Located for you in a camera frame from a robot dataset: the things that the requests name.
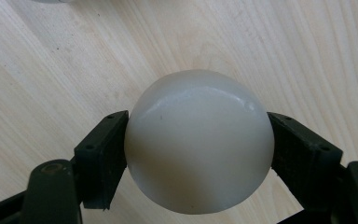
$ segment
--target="light wood tabletop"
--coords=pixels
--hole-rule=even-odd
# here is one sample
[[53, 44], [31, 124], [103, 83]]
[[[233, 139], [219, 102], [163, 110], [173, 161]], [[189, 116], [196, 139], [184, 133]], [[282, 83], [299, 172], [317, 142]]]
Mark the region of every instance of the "light wood tabletop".
[[[40, 163], [71, 159], [106, 115], [159, 77], [233, 77], [358, 160], [358, 1], [0, 0], [0, 201]], [[108, 211], [84, 223], [277, 223], [300, 211], [273, 171], [246, 201], [187, 216], [147, 199], [125, 171]]]

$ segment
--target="wooden surface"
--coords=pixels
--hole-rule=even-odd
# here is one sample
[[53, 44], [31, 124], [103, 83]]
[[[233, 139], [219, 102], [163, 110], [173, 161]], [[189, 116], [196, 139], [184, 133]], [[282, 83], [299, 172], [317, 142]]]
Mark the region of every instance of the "wooden surface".
[[[110, 113], [159, 77], [210, 69], [358, 160], [358, 1], [0, 0], [0, 201], [36, 165], [70, 159]], [[110, 211], [85, 223], [276, 223], [300, 207], [270, 172], [227, 211], [185, 216], [125, 172]]]

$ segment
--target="partially visible white object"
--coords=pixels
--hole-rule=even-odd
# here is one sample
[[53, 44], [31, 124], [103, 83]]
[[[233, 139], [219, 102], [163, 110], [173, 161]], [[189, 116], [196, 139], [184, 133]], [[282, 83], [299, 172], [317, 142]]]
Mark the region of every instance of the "partially visible white object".
[[159, 79], [135, 105], [125, 153], [152, 201], [184, 214], [215, 213], [248, 198], [272, 163], [263, 106], [240, 83], [191, 70]]
[[32, 0], [32, 1], [40, 2], [40, 3], [69, 3], [75, 0]]

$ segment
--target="wooden table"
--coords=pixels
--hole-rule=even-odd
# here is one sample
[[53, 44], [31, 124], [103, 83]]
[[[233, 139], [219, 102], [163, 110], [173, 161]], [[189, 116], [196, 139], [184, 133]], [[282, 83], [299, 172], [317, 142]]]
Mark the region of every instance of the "wooden table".
[[[0, 0], [0, 201], [36, 165], [70, 159], [159, 77], [210, 69], [358, 160], [358, 1]], [[202, 216], [148, 200], [125, 172], [85, 223], [276, 223], [301, 208], [271, 171], [248, 200]]]

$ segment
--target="wood grain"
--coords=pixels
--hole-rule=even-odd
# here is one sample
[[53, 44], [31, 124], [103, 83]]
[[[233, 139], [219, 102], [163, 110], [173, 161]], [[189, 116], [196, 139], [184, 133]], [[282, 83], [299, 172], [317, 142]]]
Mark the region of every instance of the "wood grain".
[[[0, 0], [0, 201], [36, 165], [70, 159], [105, 115], [159, 77], [210, 69], [251, 89], [358, 160], [358, 1]], [[110, 211], [85, 223], [276, 223], [300, 207], [270, 172], [227, 211], [185, 216], [126, 171]]]

